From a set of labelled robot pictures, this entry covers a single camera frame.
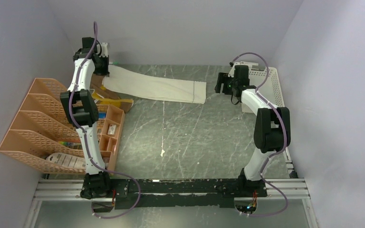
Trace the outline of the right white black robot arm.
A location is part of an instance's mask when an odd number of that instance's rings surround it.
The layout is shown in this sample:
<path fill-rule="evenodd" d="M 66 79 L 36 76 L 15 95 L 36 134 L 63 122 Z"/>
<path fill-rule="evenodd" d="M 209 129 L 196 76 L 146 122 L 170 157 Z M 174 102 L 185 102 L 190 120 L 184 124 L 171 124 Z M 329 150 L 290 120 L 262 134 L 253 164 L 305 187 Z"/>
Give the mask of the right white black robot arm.
<path fill-rule="evenodd" d="M 253 133 L 255 151 L 242 169 L 237 183 L 240 195 L 250 196 L 262 182 L 269 160 L 285 151 L 290 145 L 290 110 L 278 106 L 263 96 L 258 87 L 250 84 L 249 66 L 232 66 L 233 74 L 220 72 L 215 92 L 237 98 L 236 104 L 247 106 L 255 115 Z"/>

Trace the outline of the white towel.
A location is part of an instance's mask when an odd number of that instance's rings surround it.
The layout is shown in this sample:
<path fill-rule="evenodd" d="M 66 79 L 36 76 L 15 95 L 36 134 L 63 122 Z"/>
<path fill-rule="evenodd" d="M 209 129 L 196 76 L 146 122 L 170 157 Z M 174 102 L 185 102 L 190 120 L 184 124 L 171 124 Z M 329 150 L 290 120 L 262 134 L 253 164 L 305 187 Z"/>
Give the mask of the white towel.
<path fill-rule="evenodd" d="M 147 76 L 114 65 L 109 67 L 103 86 L 116 93 L 158 101 L 204 104 L 206 100 L 206 82 Z"/>

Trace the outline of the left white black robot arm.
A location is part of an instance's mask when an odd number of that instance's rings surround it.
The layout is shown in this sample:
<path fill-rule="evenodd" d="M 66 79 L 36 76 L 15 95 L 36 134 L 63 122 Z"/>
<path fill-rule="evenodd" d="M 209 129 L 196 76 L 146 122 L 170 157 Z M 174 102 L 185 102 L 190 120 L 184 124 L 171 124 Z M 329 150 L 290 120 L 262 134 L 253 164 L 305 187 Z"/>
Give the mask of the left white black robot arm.
<path fill-rule="evenodd" d="M 67 91 L 60 93 L 66 118 L 76 129 L 85 159 L 86 173 L 80 197 L 89 200 L 105 198 L 113 190 L 99 148 L 99 111 L 90 92 L 92 75 L 108 71 L 108 58 L 101 55 L 102 48 L 96 38 L 82 38 L 82 48 L 73 56 L 75 68 L 71 84 Z"/>

